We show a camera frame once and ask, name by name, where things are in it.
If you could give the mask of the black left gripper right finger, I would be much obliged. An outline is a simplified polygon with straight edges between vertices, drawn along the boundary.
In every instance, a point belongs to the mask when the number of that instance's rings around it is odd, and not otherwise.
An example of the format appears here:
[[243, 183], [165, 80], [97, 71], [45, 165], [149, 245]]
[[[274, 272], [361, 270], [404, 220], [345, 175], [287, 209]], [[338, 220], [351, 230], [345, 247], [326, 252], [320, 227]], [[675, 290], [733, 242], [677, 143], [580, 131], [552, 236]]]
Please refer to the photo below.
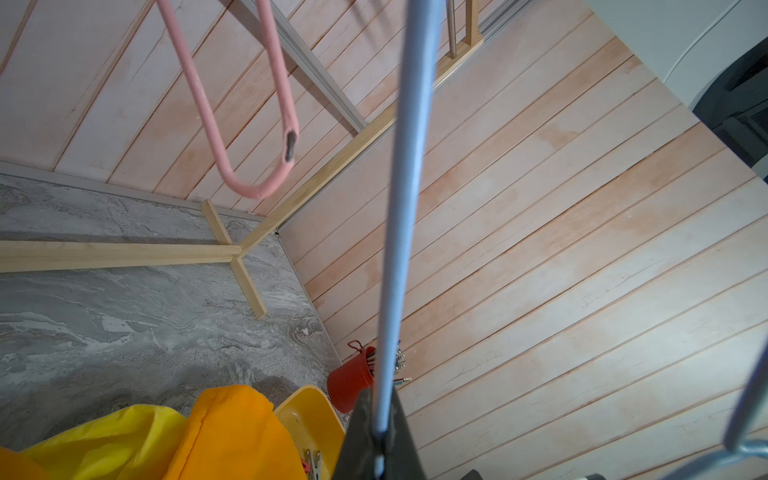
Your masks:
[[426, 480], [406, 415], [393, 389], [389, 426], [384, 440], [384, 473], [386, 480]]

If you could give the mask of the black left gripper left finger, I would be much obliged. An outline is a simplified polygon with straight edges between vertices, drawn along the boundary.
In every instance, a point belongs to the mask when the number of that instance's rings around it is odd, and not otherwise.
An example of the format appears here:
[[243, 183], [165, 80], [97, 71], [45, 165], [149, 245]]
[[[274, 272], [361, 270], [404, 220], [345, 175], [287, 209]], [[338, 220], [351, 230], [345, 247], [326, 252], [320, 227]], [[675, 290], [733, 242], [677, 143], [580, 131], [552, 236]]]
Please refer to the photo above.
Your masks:
[[370, 433], [372, 389], [357, 397], [332, 475], [333, 480], [372, 480], [374, 445]]

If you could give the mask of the orange shorts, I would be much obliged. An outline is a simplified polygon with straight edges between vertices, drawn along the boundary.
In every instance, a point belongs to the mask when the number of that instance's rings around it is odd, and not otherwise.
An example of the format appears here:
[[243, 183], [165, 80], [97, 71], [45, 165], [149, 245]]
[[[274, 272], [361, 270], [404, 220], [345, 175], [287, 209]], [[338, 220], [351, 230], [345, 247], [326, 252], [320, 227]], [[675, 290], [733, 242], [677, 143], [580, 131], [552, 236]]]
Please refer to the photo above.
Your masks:
[[[244, 385], [212, 388], [196, 400], [161, 479], [303, 479], [288, 430], [273, 404]], [[50, 479], [21, 452], [1, 451], [4, 479]]]

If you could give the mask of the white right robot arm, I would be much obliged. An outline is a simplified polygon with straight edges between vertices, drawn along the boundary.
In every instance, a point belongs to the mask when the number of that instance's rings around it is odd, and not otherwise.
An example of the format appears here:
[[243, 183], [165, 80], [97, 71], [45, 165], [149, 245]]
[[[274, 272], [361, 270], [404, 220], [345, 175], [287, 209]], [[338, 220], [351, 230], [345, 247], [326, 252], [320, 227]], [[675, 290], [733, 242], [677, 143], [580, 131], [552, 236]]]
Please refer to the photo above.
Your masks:
[[589, 6], [747, 166], [767, 177], [766, 2]]

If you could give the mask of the yellow shorts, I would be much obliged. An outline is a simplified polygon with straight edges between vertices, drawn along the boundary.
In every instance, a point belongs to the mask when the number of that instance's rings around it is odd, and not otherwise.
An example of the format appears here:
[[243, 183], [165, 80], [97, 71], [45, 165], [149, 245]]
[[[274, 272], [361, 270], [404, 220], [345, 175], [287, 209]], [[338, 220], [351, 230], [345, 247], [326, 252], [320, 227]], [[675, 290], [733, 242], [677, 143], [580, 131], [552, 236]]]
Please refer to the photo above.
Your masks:
[[161, 479], [187, 419], [162, 406], [134, 405], [24, 449], [50, 479]]

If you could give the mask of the pink wire hanger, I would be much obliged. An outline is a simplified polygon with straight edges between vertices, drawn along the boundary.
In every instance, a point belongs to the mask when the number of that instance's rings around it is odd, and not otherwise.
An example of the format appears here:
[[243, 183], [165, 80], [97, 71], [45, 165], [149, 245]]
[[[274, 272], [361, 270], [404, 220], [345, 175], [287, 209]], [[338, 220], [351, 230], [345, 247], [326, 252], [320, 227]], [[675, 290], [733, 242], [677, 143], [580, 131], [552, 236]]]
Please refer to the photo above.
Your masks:
[[[197, 52], [189, 52], [178, 33], [172, 35], [201, 127], [159, 181], [157, 192], [186, 198], [211, 175], [215, 184], [202, 192], [205, 199], [222, 186], [237, 196], [263, 199], [287, 180], [298, 119], [274, 15], [267, 1], [229, 1]], [[267, 101], [274, 104], [278, 131], [268, 157], [272, 170], [249, 178], [230, 147]]]

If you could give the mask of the grey clothespin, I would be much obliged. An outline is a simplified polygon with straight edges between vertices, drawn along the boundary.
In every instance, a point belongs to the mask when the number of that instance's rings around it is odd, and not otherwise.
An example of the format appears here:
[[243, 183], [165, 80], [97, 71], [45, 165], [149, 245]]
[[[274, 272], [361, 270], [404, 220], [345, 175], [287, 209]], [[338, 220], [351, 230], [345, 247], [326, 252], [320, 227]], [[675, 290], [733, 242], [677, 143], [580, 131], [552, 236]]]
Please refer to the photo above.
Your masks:
[[308, 480], [321, 480], [322, 477], [322, 452], [319, 450], [304, 450], [302, 461]]

